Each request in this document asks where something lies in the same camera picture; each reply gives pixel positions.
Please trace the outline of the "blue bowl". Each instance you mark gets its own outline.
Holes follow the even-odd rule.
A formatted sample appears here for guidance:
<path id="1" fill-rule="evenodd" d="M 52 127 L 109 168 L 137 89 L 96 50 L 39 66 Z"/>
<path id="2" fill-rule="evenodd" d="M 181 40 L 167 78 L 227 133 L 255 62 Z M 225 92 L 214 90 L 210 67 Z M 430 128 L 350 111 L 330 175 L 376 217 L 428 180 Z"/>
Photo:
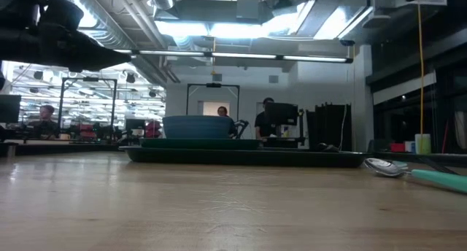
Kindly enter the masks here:
<path id="1" fill-rule="evenodd" d="M 177 115 L 163 119 L 163 130 L 169 139 L 227 139 L 233 124 L 229 117 Z"/>

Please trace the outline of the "long light strip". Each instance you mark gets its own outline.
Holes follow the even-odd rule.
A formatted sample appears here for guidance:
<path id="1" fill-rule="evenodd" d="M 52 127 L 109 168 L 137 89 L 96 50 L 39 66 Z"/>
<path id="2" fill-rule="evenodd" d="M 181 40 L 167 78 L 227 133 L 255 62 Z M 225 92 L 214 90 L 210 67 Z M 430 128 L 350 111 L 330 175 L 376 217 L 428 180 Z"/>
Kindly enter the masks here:
<path id="1" fill-rule="evenodd" d="M 327 56 L 302 56 L 302 55 L 278 55 L 278 54 L 256 54 L 256 53 L 224 53 L 212 51 L 176 51 L 176 50 L 117 50 L 119 53 L 129 55 L 160 55 L 174 57 L 191 57 L 191 58 L 244 58 L 258 60 L 274 60 L 274 61 L 302 61 L 302 62 L 318 62 L 318 63 L 352 63 L 352 58 L 327 57 Z"/>

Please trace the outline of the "black curtain panel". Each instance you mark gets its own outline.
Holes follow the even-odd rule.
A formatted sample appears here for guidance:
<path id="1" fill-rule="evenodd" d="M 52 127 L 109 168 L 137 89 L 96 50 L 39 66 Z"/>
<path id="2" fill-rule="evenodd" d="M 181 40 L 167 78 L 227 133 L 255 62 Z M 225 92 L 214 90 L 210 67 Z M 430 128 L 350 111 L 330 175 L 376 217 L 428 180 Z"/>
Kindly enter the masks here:
<path id="1" fill-rule="evenodd" d="M 324 103 L 306 111 L 309 148 L 352 151 L 352 107 L 350 104 Z"/>

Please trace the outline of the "grey ceiling box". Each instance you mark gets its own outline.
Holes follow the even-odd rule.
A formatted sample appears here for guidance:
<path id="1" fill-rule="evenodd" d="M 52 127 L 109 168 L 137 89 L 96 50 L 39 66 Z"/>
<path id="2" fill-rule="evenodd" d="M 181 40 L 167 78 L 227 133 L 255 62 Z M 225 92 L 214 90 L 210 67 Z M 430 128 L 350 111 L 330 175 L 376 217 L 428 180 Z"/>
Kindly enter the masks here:
<path id="1" fill-rule="evenodd" d="M 236 18 L 238 20 L 257 20 L 258 17 L 258 0 L 236 0 Z"/>

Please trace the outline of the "black aluminium table frame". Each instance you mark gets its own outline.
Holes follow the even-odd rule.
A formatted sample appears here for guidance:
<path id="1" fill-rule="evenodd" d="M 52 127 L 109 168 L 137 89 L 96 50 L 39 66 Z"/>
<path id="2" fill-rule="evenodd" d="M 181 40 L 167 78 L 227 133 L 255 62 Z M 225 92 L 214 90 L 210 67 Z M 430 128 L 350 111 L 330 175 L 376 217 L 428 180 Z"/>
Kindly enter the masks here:
<path id="1" fill-rule="evenodd" d="M 103 144 L 17 144 L 17 143 L 0 143 L 0 158 L 7 156 L 8 150 L 14 147 L 16 156 L 23 155 L 46 155 L 83 152 L 89 155 L 91 152 L 117 152 L 122 151 L 116 145 Z M 467 168 L 467 155 L 455 154 L 433 154 L 433 155 L 415 155 L 409 153 L 394 153 L 394 152 L 375 152 L 369 154 L 369 158 L 379 158 L 390 161 L 400 161 L 406 163 L 421 163 L 427 164 L 428 161 L 436 163 L 440 166 Z"/>

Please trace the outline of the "teal-handled spoon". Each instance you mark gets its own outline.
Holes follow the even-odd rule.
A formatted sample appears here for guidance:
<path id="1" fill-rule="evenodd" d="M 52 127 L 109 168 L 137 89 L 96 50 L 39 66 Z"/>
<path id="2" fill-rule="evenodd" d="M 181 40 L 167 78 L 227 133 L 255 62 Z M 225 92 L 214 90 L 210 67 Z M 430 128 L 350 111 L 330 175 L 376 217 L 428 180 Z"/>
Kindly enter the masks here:
<path id="1" fill-rule="evenodd" d="M 428 161 L 427 164 L 432 170 L 426 169 L 400 169 L 392 161 L 386 161 L 378 158 L 367 158 L 364 165 L 372 170 L 376 175 L 382 177 L 399 178 L 409 175 L 417 179 L 441 185 L 460 193 L 467 193 L 467 176 L 460 175 L 453 170 L 437 165 Z"/>

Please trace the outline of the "dark green serving tray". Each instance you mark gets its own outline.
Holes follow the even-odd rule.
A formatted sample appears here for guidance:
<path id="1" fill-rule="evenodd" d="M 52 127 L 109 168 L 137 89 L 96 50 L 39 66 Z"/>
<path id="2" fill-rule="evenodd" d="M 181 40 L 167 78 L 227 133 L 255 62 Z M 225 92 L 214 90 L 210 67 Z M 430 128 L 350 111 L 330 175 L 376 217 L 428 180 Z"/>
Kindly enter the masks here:
<path id="1" fill-rule="evenodd" d="M 308 150 L 201 150 L 120 147 L 133 162 L 233 166 L 357 168 L 368 154 Z"/>

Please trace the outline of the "black gantry frame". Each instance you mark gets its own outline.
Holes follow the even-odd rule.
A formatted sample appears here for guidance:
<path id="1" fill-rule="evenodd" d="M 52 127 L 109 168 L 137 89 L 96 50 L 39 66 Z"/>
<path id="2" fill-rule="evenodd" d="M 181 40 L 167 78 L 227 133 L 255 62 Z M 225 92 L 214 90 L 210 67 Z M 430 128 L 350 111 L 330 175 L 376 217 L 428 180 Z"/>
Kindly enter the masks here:
<path id="1" fill-rule="evenodd" d="M 115 117 L 115 105 L 116 105 L 116 98 L 117 98 L 117 80 L 115 79 L 104 79 L 104 78 L 98 78 L 98 77 L 76 77 L 76 78 L 71 78 L 71 77 L 63 77 L 62 78 L 62 83 L 61 83 L 61 95 L 60 95 L 60 100 L 59 100 L 59 110 L 58 110 L 58 127 L 61 128 L 61 121 L 62 121 L 62 111 L 63 111 L 63 100 L 64 100 L 64 93 L 66 90 L 68 90 L 72 84 L 69 86 L 66 86 L 66 81 L 67 80 L 73 80 L 74 82 L 80 80 L 83 82 L 98 82 L 99 80 L 105 81 L 105 82 L 113 82 L 114 86 L 109 87 L 111 90 L 112 94 L 112 111 L 111 111 L 111 120 L 110 120 L 110 126 L 111 128 L 114 127 L 114 117 Z"/>
<path id="2" fill-rule="evenodd" d="M 237 100 L 237 103 L 236 103 L 236 106 L 237 106 L 237 113 L 236 113 L 236 120 L 237 121 L 240 121 L 240 116 L 239 116 L 239 108 L 240 108 L 240 93 L 241 93 L 241 86 L 240 85 L 223 85 L 221 83 L 216 83 L 216 82 L 211 82 L 211 83 L 204 83 L 204 84 L 201 84 L 201 83 L 188 83 L 187 84 L 187 87 L 186 87 L 186 103 L 185 103 L 185 114 L 188 115 L 189 113 L 189 100 L 190 100 L 190 96 L 195 92 L 191 92 L 190 91 L 190 88 L 192 86 L 196 86 L 196 87 L 205 87 L 205 88 L 228 88 L 230 90 L 230 88 L 235 88 L 237 90 L 237 94 L 235 95 L 236 97 L 236 100 Z"/>

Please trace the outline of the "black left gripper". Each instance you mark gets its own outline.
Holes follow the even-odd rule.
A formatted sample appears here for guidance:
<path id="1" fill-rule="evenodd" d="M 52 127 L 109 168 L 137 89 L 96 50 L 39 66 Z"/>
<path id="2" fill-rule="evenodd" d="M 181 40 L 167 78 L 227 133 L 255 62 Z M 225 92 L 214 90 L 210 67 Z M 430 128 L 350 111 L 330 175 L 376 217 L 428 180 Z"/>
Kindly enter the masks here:
<path id="1" fill-rule="evenodd" d="M 129 54 L 102 47 L 77 31 L 83 16 L 84 12 L 70 1 L 48 0 L 38 23 L 39 52 L 44 62 L 68 66 L 71 72 L 94 72 L 131 60 Z M 77 52 L 86 59 L 76 61 Z"/>

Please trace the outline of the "person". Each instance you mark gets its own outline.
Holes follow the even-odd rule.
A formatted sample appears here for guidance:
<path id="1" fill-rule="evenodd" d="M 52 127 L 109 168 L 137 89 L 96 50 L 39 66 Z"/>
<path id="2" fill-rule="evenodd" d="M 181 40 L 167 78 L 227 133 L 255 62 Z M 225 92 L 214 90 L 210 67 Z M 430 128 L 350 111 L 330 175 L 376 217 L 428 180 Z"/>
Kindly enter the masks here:
<path id="1" fill-rule="evenodd" d="M 255 119 L 255 138 L 262 139 L 264 137 L 278 137 L 279 126 L 270 124 L 266 120 L 265 111 L 260 112 Z"/>
<path id="2" fill-rule="evenodd" d="M 39 119 L 30 122 L 28 125 L 33 128 L 33 135 L 38 139 L 55 139 L 58 124 L 52 120 L 54 107 L 51 105 L 43 105 L 39 109 Z"/>
<path id="3" fill-rule="evenodd" d="M 230 118 L 228 116 L 228 110 L 226 107 L 224 106 L 221 106 L 217 109 L 217 114 L 220 116 L 220 117 L 226 117 L 230 120 L 230 127 L 229 127 L 229 131 L 228 131 L 228 135 L 230 138 L 233 138 L 237 135 L 237 129 L 236 129 L 236 126 L 235 126 L 235 122 L 233 121 L 232 118 Z"/>

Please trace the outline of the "rectangular ceiling light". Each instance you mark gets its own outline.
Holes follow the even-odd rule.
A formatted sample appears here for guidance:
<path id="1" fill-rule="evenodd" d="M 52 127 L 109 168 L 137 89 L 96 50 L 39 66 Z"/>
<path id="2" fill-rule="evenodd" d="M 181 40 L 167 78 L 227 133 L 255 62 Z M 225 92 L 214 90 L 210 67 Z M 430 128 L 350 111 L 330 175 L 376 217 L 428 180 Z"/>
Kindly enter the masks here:
<path id="1" fill-rule="evenodd" d="M 268 36 L 261 25 L 240 23 L 183 23 L 155 21 L 159 32 L 172 37 L 213 36 L 221 39 L 257 39 Z"/>

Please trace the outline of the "pink chair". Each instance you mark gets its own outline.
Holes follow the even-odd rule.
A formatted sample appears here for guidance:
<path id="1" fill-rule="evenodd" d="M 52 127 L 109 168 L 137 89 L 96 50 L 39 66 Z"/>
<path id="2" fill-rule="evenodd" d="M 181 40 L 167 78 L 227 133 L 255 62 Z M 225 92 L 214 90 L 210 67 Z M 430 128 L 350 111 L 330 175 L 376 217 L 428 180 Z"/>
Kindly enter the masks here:
<path id="1" fill-rule="evenodd" d="M 157 120 L 150 121 L 145 126 L 144 136 L 148 139 L 159 138 L 161 136 L 161 132 L 160 132 L 161 128 L 162 126 L 159 121 Z"/>

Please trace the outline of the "small black monitor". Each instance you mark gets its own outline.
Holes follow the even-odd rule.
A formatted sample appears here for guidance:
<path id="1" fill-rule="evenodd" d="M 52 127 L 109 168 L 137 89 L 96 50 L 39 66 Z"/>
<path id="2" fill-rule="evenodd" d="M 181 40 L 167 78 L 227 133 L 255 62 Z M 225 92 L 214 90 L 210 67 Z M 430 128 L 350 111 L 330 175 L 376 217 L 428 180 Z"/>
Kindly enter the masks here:
<path id="1" fill-rule="evenodd" d="M 145 130 L 146 122 L 144 119 L 126 119 L 125 130 Z"/>

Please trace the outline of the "black background desk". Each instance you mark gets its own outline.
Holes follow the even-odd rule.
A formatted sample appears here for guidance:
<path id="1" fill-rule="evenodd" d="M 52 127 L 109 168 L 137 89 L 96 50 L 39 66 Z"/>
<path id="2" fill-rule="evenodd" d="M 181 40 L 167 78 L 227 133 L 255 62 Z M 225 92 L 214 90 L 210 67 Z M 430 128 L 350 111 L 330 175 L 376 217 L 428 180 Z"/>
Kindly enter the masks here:
<path id="1" fill-rule="evenodd" d="M 306 141 L 303 137 L 263 137 L 260 140 L 263 143 L 263 147 L 291 149 L 297 149 L 299 146 L 304 146 Z"/>

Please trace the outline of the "pale green cylinder container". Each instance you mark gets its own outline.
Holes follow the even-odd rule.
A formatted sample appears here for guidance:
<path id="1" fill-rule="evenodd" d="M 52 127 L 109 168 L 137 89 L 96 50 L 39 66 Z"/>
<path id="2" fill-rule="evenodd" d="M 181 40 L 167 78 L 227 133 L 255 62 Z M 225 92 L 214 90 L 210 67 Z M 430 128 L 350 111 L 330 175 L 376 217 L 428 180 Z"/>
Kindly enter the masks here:
<path id="1" fill-rule="evenodd" d="M 431 135 L 416 134 L 415 135 L 415 153 L 416 154 L 431 154 Z"/>

